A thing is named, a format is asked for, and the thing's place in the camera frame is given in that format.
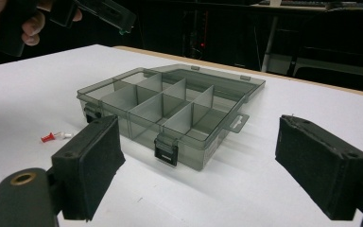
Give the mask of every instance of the white table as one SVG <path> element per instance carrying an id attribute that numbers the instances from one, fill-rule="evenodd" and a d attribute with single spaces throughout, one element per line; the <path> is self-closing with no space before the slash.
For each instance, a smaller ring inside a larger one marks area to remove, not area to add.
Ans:
<path id="1" fill-rule="evenodd" d="M 21 169 L 50 168 L 50 156 L 68 142 L 40 137 L 87 125 L 78 89 L 137 67 L 186 63 L 181 60 L 93 45 L 0 65 L 0 182 Z M 329 220 L 274 152 L 282 114 L 310 120 L 363 150 L 363 95 L 185 60 L 267 81 L 243 107 L 251 116 L 243 130 L 230 133 L 200 172 L 165 165 L 152 150 L 121 137 L 127 161 L 93 221 L 60 215 L 60 226 L 359 226 L 359 211 L 354 221 Z"/>

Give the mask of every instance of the transparent gray storage box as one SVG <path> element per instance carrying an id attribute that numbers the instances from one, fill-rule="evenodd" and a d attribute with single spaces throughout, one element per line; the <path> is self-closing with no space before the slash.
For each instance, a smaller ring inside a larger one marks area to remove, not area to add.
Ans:
<path id="1" fill-rule="evenodd" d="M 229 133 L 248 116 L 239 112 L 265 85 L 253 79 L 183 64 L 137 68 L 78 90 L 87 121 L 116 114 L 120 133 L 175 166 L 203 169 Z"/>

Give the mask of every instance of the keyboard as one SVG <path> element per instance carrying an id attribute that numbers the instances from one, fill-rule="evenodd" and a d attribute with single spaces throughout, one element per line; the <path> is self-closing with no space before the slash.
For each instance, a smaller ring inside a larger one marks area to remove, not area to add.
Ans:
<path id="1" fill-rule="evenodd" d="M 269 6 L 269 0 L 263 0 L 258 5 Z M 315 1 L 282 1 L 283 7 L 309 7 L 309 8 L 363 8 L 363 3 L 356 2 L 315 2 Z"/>

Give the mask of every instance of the black chair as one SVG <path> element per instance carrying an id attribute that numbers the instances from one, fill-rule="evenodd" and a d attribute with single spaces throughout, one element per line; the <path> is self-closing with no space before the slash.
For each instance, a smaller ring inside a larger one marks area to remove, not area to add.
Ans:
<path id="1" fill-rule="evenodd" d="M 332 9 L 314 16 L 303 25 L 297 44 L 288 76 L 363 91 L 363 73 L 344 71 L 345 65 L 363 68 L 363 9 Z M 295 72 L 303 58 L 332 62 L 340 70 L 310 65 Z"/>

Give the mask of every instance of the small red object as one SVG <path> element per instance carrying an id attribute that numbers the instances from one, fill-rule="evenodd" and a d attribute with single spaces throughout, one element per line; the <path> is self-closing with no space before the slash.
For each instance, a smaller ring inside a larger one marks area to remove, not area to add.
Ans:
<path id="1" fill-rule="evenodd" d="M 45 143 L 45 142 L 47 142 L 47 141 L 50 141 L 50 140 L 54 140 L 55 139 L 55 136 L 54 136 L 54 134 L 52 134 L 52 132 L 51 133 L 49 133 L 47 136 L 45 136 L 45 137 L 41 137 L 41 140 Z"/>

